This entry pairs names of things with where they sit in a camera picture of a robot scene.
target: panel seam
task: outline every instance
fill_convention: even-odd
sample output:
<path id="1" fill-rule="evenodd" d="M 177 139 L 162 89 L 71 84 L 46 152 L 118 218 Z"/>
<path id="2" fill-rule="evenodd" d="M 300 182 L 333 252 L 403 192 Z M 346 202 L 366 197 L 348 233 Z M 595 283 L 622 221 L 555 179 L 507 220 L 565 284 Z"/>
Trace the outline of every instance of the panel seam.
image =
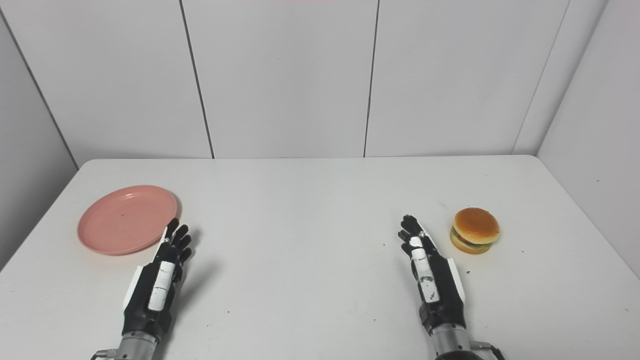
<path id="1" fill-rule="evenodd" d="M 562 29 L 562 25 L 564 23 L 564 17 L 566 17 L 567 10 L 569 10 L 569 5 L 571 5 L 571 0 L 567 1 L 567 4 L 564 8 L 564 13 L 562 14 L 562 19 L 560 19 L 560 25 L 558 25 L 558 30 L 556 31 L 556 35 L 554 37 L 554 41 L 551 43 L 551 48 L 549 49 L 549 53 L 547 54 L 547 59 L 545 60 L 545 64 L 542 66 L 542 71 L 540 72 L 540 77 L 538 78 L 538 82 L 536 83 L 536 88 L 533 90 L 533 95 L 531 96 L 531 101 L 529 102 L 529 106 L 527 107 L 527 111 L 524 114 L 524 119 L 522 119 L 522 123 L 520 124 L 520 129 L 518 130 L 518 134 L 513 142 L 513 147 L 511 148 L 511 154 L 516 149 L 516 144 L 518 143 L 518 139 L 520 138 L 520 134 L 522 133 L 522 129 L 524 128 L 525 122 L 527 122 L 527 116 L 529 115 L 529 111 L 531 110 L 531 105 L 533 104 L 533 100 L 536 98 L 536 94 L 538 93 L 538 87 L 540 86 L 540 81 L 545 74 L 545 70 L 547 69 L 547 64 L 549 63 L 549 58 L 551 57 L 551 53 L 556 46 L 556 40 L 558 39 L 558 35 L 560 34 L 560 29 Z"/>
<path id="2" fill-rule="evenodd" d="M 367 157 L 367 136 L 369 135 L 369 115 L 371 114 L 371 90 L 373 88 L 373 65 L 376 62 L 376 42 L 378 41 L 378 17 L 380 16 L 380 0 L 378 0 L 378 7 L 376 8 L 376 25 L 373 31 L 373 52 L 371 54 L 371 76 L 369 78 L 369 100 L 367 102 L 367 123 L 364 129 L 364 149 L 362 151 L 362 157 Z"/>
<path id="3" fill-rule="evenodd" d="M 180 3 L 180 12 L 182 13 L 182 22 L 184 23 L 184 33 L 187 36 L 187 45 L 189 46 L 189 56 L 191 57 L 191 66 L 193 67 L 193 75 L 196 79 L 196 87 L 198 88 L 198 98 L 200 100 L 200 107 L 202 109 L 202 118 L 204 119 L 204 128 L 207 131 L 207 140 L 209 141 L 209 150 L 211 151 L 211 158 L 215 159 L 213 153 L 213 143 L 211 142 L 211 132 L 209 131 L 209 121 L 207 121 L 207 111 L 204 107 L 204 100 L 202 99 L 202 89 L 200 88 L 200 78 L 198 77 L 198 69 L 196 67 L 196 60 L 193 56 L 193 46 L 191 45 L 191 36 L 189 35 L 189 26 L 187 25 L 187 17 L 184 13 L 184 5 L 182 0 L 178 0 Z"/>
<path id="4" fill-rule="evenodd" d="M 54 118 L 53 113 L 51 112 L 51 108 L 49 107 L 49 104 L 47 103 L 47 100 L 45 99 L 44 94 L 42 93 L 42 89 L 40 88 L 40 85 L 38 84 L 38 81 L 36 80 L 35 76 L 33 75 L 33 71 L 31 70 L 31 67 L 29 66 L 29 63 L 27 62 L 27 59 L 24 57 L 24 53 L 22 52 L 22 49 L 20 48 L 20 44 L 18 44 L 18 40 L 15 38 L 15 35 L 13 34 L 13 30 L 11 29 L 11 26 L 9 26 L 9 22 L 6 20 L 6 16 L 4 16 L 4 12 L 2 11 L 1 8 L 0 8 L 0 18 L 2 18 L 2 20 L 4 21 L 4 25 L 6 26 L 7 30 L 9 31 L 9 35 L 11 36 L 11 39 L 13 40 L 13 43 L 15 44 L 16 49 L 18 49 L 18 53 L 20 54 L 20 58 L 22 59 L 22 62 L 24 64 L 24 66 L 27 68 L 27 71 L 29 72 L 29 76 L 31 77 L 31 80 L 33 81 L 33 84 L 35 85 L 36 90 L 38 91 L 38 95 L 40 96 L 40 98 L 42 100 L 42 103 L 44 104 L 45 109 L 47 110 L 47 113 L 49 114 L 49 118 L 53 122 L 53 126 L 56 128 L 56 132 L 58 133 L 58 136 L 60 136 L 60 140 L 62 141 L 62 144 L 65 147 L 65 150 L 67 150 L 67 153 L 69 154 L 69 157 L 71 158 L 71 162 L 74 164 L 76 170 L 80 170 L 80 168 L 78 167 L 77 161 L 74 158 L 73 153 L 71 152 L 71 148 L 69 148 L 69 144 L 67 143 L 67 140 L 62 135 L 62 131 L 60 130 L 60 126 L 56 122 L 56 118 Z"/>

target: white table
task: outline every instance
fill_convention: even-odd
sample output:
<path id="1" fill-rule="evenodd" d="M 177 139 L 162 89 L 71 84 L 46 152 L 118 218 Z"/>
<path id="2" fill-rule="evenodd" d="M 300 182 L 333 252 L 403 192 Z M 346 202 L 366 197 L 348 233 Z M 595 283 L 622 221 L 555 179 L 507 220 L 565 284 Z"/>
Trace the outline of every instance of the white table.
<path id="1" fill-rule="evenodd" d="M 473 339 L 508 360 L 638 357 L 640 281 L 530 156 L 91 161 L 0 273 L 0 357 L 118 345 L 124 293 L 154 250 L 96 254 L 76 225 L 134 184 L 171 190 L 197 240 L 163 359 L 427 359 L 405 213 L 455 257 Z M 467 206 L 502 226 L 480 256 L 448 239 Z"/>

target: black robotic finger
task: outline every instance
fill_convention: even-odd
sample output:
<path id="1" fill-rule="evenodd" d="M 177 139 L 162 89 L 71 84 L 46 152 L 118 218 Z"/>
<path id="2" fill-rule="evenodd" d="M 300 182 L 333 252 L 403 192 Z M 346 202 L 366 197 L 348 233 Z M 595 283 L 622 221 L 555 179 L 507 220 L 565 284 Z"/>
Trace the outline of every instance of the black robotic finger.
<path id="1" fill-rule="evenodd" d="M 184 249 L 182 254 L 180 254 L 180 264 L 184 264 L 185 261 L 189 259 L 189 257 L 193 254 L 193 250 L 190 247 Z"/>
<path id="2" fill-rule="evenodd" d="M 189 232 L 189 227 L 185 224 L 183 224 L 182 226 L 180 226 L 176 232 L 175 232 L 175 236 L 173 236 L 173 240 L 171 241 L 171 244 L 174 246 L 177 246 L 180 243 L 180 240 L 182 240 L 182 238 L 187 235 L 187 233 Z"/>
<path id="3" fill-rule="evenodd" d="M 422 227 L 418 224 L 418 220 L 411 215 L 405 215 L 400 226 L 402 226 L 404 230 L 407 230 L 412 236 L 418 236 L 422 231 Z"/>
<path id="4" fill-rule="evenodd" d="M 178 228 L 178 225 L 180 225 L 180 220 L 178 220 L 178 218 L 173 218 L 166 226 L 166 235 L 164 236 L 164 238 L 171 239 L 173 236 L 173 232 Z"/>
<path id="5" fill-rule="evenodd" d="M 187 248 L 187 246 L 189 246 L 190 243 L 191 235 L 185 235 L 185 237 L 180 240 L 180 243 L 178 243 L 178 249 L 182 252 Z"/>
<path id="6" fill-rule="evenodd" d="M 411 240 L 411 234 L 404 229 L 398 232 L 398 237 L 402 239 L 405 243 L 408 243 L 409 240 Z"/>
<path id="7" fill-rule="evenodd" d="M 404 243 L 402 245 L 400 245 L 400 247 L 402 247 L 402 250 L 404 251 L 405 254 L 409 255 L 409 258 L 411 257 L 411 251 L 414 249 L 414 247 L 412 247 L 411 245 Z"/>

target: sesame-free top bun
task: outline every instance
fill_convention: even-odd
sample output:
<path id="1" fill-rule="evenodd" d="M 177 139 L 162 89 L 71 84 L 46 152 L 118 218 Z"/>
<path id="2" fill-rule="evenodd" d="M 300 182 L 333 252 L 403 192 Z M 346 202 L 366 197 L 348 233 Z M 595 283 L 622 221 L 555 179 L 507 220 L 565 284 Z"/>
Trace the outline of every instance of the sesame-free top bun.
<path id="1" fill-rule="evenodd" d="M 465 240 L 478 245 L 493 243 L 500 234 L 498 221 L 480 208 L 460 210 L 453 219 L 453 227 Z"/>

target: pink plate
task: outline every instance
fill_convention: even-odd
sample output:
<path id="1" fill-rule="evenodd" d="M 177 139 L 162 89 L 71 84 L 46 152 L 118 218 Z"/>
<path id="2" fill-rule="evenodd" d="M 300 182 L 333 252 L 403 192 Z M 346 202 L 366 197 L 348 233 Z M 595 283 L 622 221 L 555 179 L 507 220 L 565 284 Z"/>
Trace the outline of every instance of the pink plate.
<path id="1" fill-rule="evenodd" d="M 86 247 L 101 254 L 130 254 L 159 240 L 177 208 L 173 194 L 158 186 L 122 188 L 84 212 L 78 237 Z"/>

